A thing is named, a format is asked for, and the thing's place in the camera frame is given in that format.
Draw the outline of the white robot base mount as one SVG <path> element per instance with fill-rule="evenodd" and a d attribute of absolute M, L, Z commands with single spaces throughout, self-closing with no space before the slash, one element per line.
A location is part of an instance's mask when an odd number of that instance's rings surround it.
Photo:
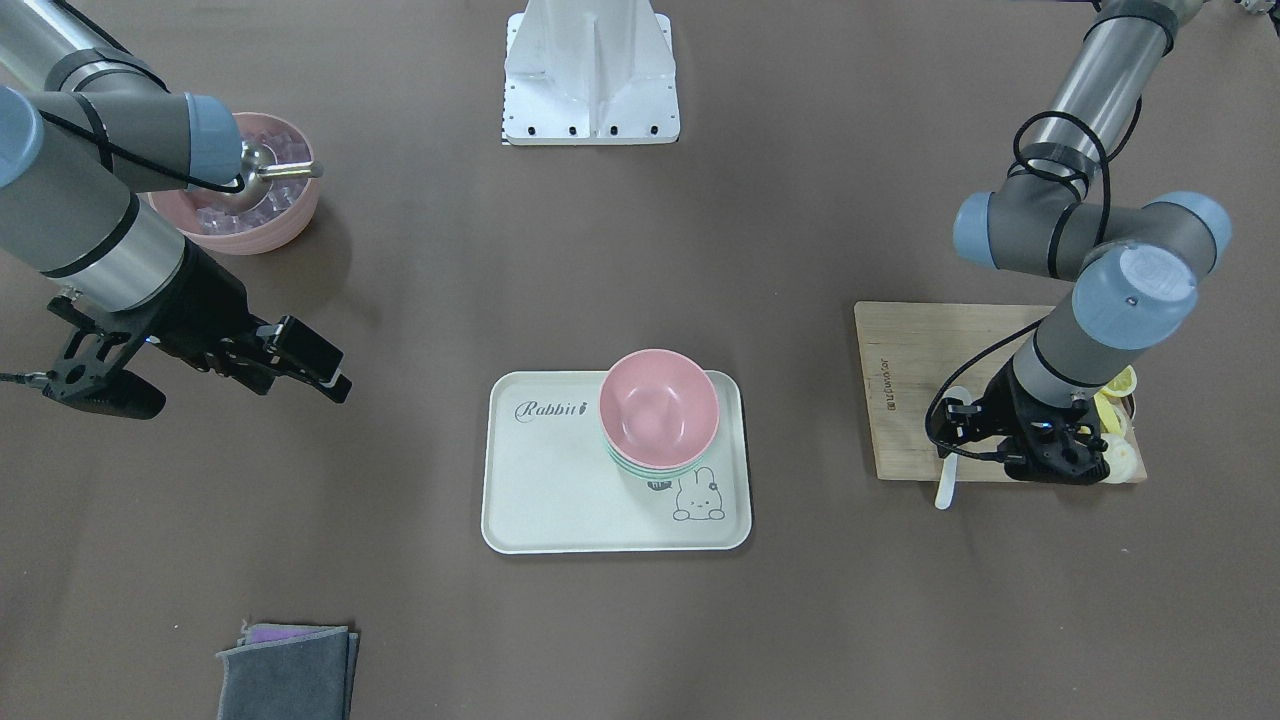
<path fill-rule="evenodd" d="M 675 143 L 672 24 L 649 1 L 530 1 L 506 26 L 512 146 Z"/>

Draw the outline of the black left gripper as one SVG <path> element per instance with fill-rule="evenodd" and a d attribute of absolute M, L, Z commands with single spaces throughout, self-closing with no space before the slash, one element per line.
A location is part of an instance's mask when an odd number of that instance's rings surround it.
<path fill-rule="evenodd" d="M 1011 363 L 977 401 L 937 393 L 937 448 L 941 457 L 1001 462 L 1014 480 L 1092 486 L 1111 471 L 1097 411 L 1084 400 L 1042 404 L 1021 388 Z"/>

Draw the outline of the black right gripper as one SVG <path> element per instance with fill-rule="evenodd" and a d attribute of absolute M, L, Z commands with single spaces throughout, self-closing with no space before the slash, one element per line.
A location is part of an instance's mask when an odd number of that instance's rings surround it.
<path fill-rule="evenodd" d="M 170 283 L 138 307 L 92 305 L 83 313 L 69 299 L 47 307 L 73 332 L 46 374 L 42 396 L 84 413 L 146 420 L 163 410 L 165 395 L 125 368 L 150 338 L 197 372 L 230 377 L 257 395 L 282 375 L 334 404 L 352 389 L 340 368 L 344 354 L 296 316 L 268 327 L 266 347 L 259 334 L 266 323 L 250 311 L 243 283 L 192 242 Z"/>

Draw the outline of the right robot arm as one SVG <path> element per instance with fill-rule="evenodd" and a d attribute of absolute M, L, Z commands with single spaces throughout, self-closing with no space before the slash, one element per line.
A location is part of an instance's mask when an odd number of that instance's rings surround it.
<path fill-rule="evenodd" d="M 155 70 L 65 1 L 5 1 L 3 250 L 52 281 L 69 340 L 46 372 L 3 379 L 60 405 L 151 419 L 161 391 L 127 369 L 154 345 L 265 395 L 278 377 L 346 401 L 342 351 L 294 316 L 265 322 L 238 278 L 148 208 L 198 190 L 252 206 L 273 181 L 321 174 L 241 137 L 219 100 L 168 90 Z"/>

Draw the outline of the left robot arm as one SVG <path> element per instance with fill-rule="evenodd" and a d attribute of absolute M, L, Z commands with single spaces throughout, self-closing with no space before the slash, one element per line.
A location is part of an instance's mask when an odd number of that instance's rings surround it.
<path fill-rule="evenodd" d="M 1021 346 L 974 401 L 940 389 L 925 414 L 940 457 L 978 454 L 1014 480 L 1091 486 L 1111 468 L 1094 397 L 1194 309 L 1233 225 L 1193 192 L 1142 208 L 1112 201 L 1111 163 L 1140 96 L 1198 1 L 1103 1 L 1050 106 L 1012 142 L 1002 187 L 959 209 L 954 247 L 973 263 L 1069 281 L 1071 292 L 1018 331 Z"/>

